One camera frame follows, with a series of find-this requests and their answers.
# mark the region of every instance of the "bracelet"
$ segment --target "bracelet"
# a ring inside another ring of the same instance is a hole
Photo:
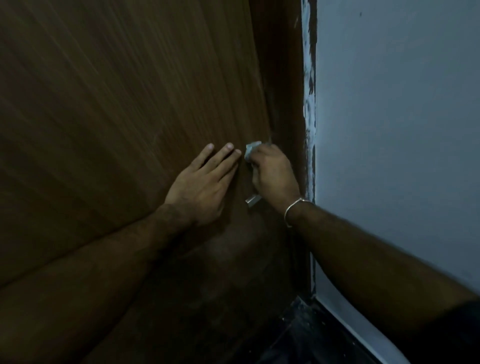
[[[291,204],[290,206],[287,207],[287,209],[285,210],[285,214],[283,215],[283,220],[285,221],[285,224],[287,225],[287,228],[291,228],[292,226],[287,222],[287,213],[288,213],[288,210],[290,210],[290,208],[295,205],[297,202],[300,202],[300,201],[303,201],[303,202],[308,202],[307,200],[303,199],[303,198],[299,198],[297,201],[295,201],[293,204]]]

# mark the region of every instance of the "left hand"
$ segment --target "left hand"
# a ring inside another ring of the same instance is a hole
[[[232,143],[205,163],[213,147],[207,145],[178,175],[165,198],[165,204],[180,211],[190,224],[205,225],[220,216],[225,193],[238,167],[241,151],[233,150]]]

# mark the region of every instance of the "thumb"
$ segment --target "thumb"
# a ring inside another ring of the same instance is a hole
[[[260,185],[260,180],[259,180],[259,176],[258,176],[258,167],[253,167],[253,178],[252,178],[252,182],[253,182],[253,185],[255,186],[255,188],[257,189],[258,191],[258,187]]]

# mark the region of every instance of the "dark sleeve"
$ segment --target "dark sleeve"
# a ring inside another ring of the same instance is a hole
[[[480,363],[480,301],[429,324],[404,352],[412,364]]]

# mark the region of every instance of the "blue-gray wall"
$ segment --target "blue-gray wall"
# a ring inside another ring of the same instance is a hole
[[[316,201],[480,291],[480,4],[318,0]],[[319,272],[319,298],[389,363]]]

